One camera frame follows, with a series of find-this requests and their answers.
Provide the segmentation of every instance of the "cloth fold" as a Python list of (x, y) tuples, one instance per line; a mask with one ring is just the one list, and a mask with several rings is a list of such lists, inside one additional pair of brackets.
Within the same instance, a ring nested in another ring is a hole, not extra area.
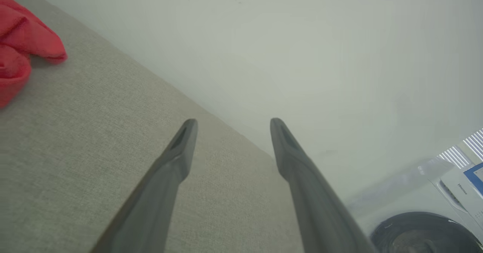
[(52, 64), (67, 60), (55, 32), (14, 0), (0, 0), (0, 107), (6, 106), (28, 81), (30, 54)]

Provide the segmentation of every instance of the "beige fabric surface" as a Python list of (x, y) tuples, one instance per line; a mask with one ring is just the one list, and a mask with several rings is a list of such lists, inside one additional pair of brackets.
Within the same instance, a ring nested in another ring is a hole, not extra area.
[(69, 59), (33, 59), (28, 84), (0, 110), (0, 251), (88, 252), (192, 117), (198, 141), (166, 252), (302, 251), (269, 155), (58, 8), (16, 1), (60, 36)]

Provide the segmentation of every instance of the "white wall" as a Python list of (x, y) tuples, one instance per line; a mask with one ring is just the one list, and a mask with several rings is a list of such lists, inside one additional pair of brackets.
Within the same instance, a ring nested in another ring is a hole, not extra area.
[(483, 0), (48, 1), (343, 198), (483, 127)]

